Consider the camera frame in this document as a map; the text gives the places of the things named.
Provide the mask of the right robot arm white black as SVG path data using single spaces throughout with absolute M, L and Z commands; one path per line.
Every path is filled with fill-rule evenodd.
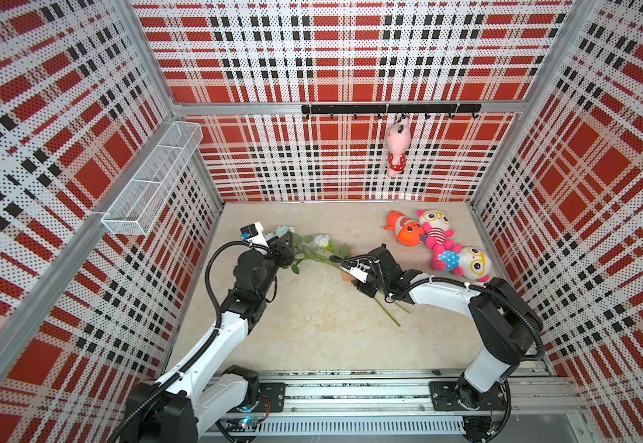
M 351 258 L 332 256 L 330 261 L 353 276 L 356 289 L 371 298 L 381 292 L 390 304 L 435 306 L 474 321 L 482 348 L 452 393 L 466 410 L 480 409 L 521 363 L 545 356 L 542 320 L 502 278 L 472 284 L 418 269 L 405 271 L 385 245 Z

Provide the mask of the orange tape dispenser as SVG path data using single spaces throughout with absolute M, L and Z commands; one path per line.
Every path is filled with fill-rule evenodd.
M 341 265 L 340 270 L 342 272 L 342 280 L 344 282 L 352 282 L 355 277 L 350 273 L 352 269 L 351 265 Z

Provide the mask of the white rose bouquet green stems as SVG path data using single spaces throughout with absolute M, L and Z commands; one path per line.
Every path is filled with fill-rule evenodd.
M 332 257 L 339 258 L 339 260 L 342 258 L 346 260 L 353 256 L 349 245 L 334 242 L 328 234 L 309 234 L 308 236 L 303 236 L 303 234 L 297 233 L 293 226 L 289 225 L 278 226 L 274 234 L 266 234 L 265 239 L 271 240 L 273 236 L 282 238 L 285 234 L 291 234 L 293 237 L 295 258 L 291 265 L 291 270 L 295 274 L 299 274 L 299 266 L 305 261 L 314 261 L 326 264 L 334 269 L 340 269 L 341 264 L 332 260 Z

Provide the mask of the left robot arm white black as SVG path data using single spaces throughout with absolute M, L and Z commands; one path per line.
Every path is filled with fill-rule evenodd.
M 259 323 L 267 308 L 267 293 L 277 287 L 277 271 L 295 259 L 294 235 L 265 239 L 243 229 L 238 241 L 236 279 L 225 300 L 212 291 L 208 265 L 204 283 L 214 306 L 215 321 L 175 367 L 155 381 L 140 383 L 128 396 L 122 422 L 111 442 L 197 442 L 234 408 L 253 408 L 259 398 L 256 371 L 233 365 L 220 380 L 209 382 L 227 356 Z

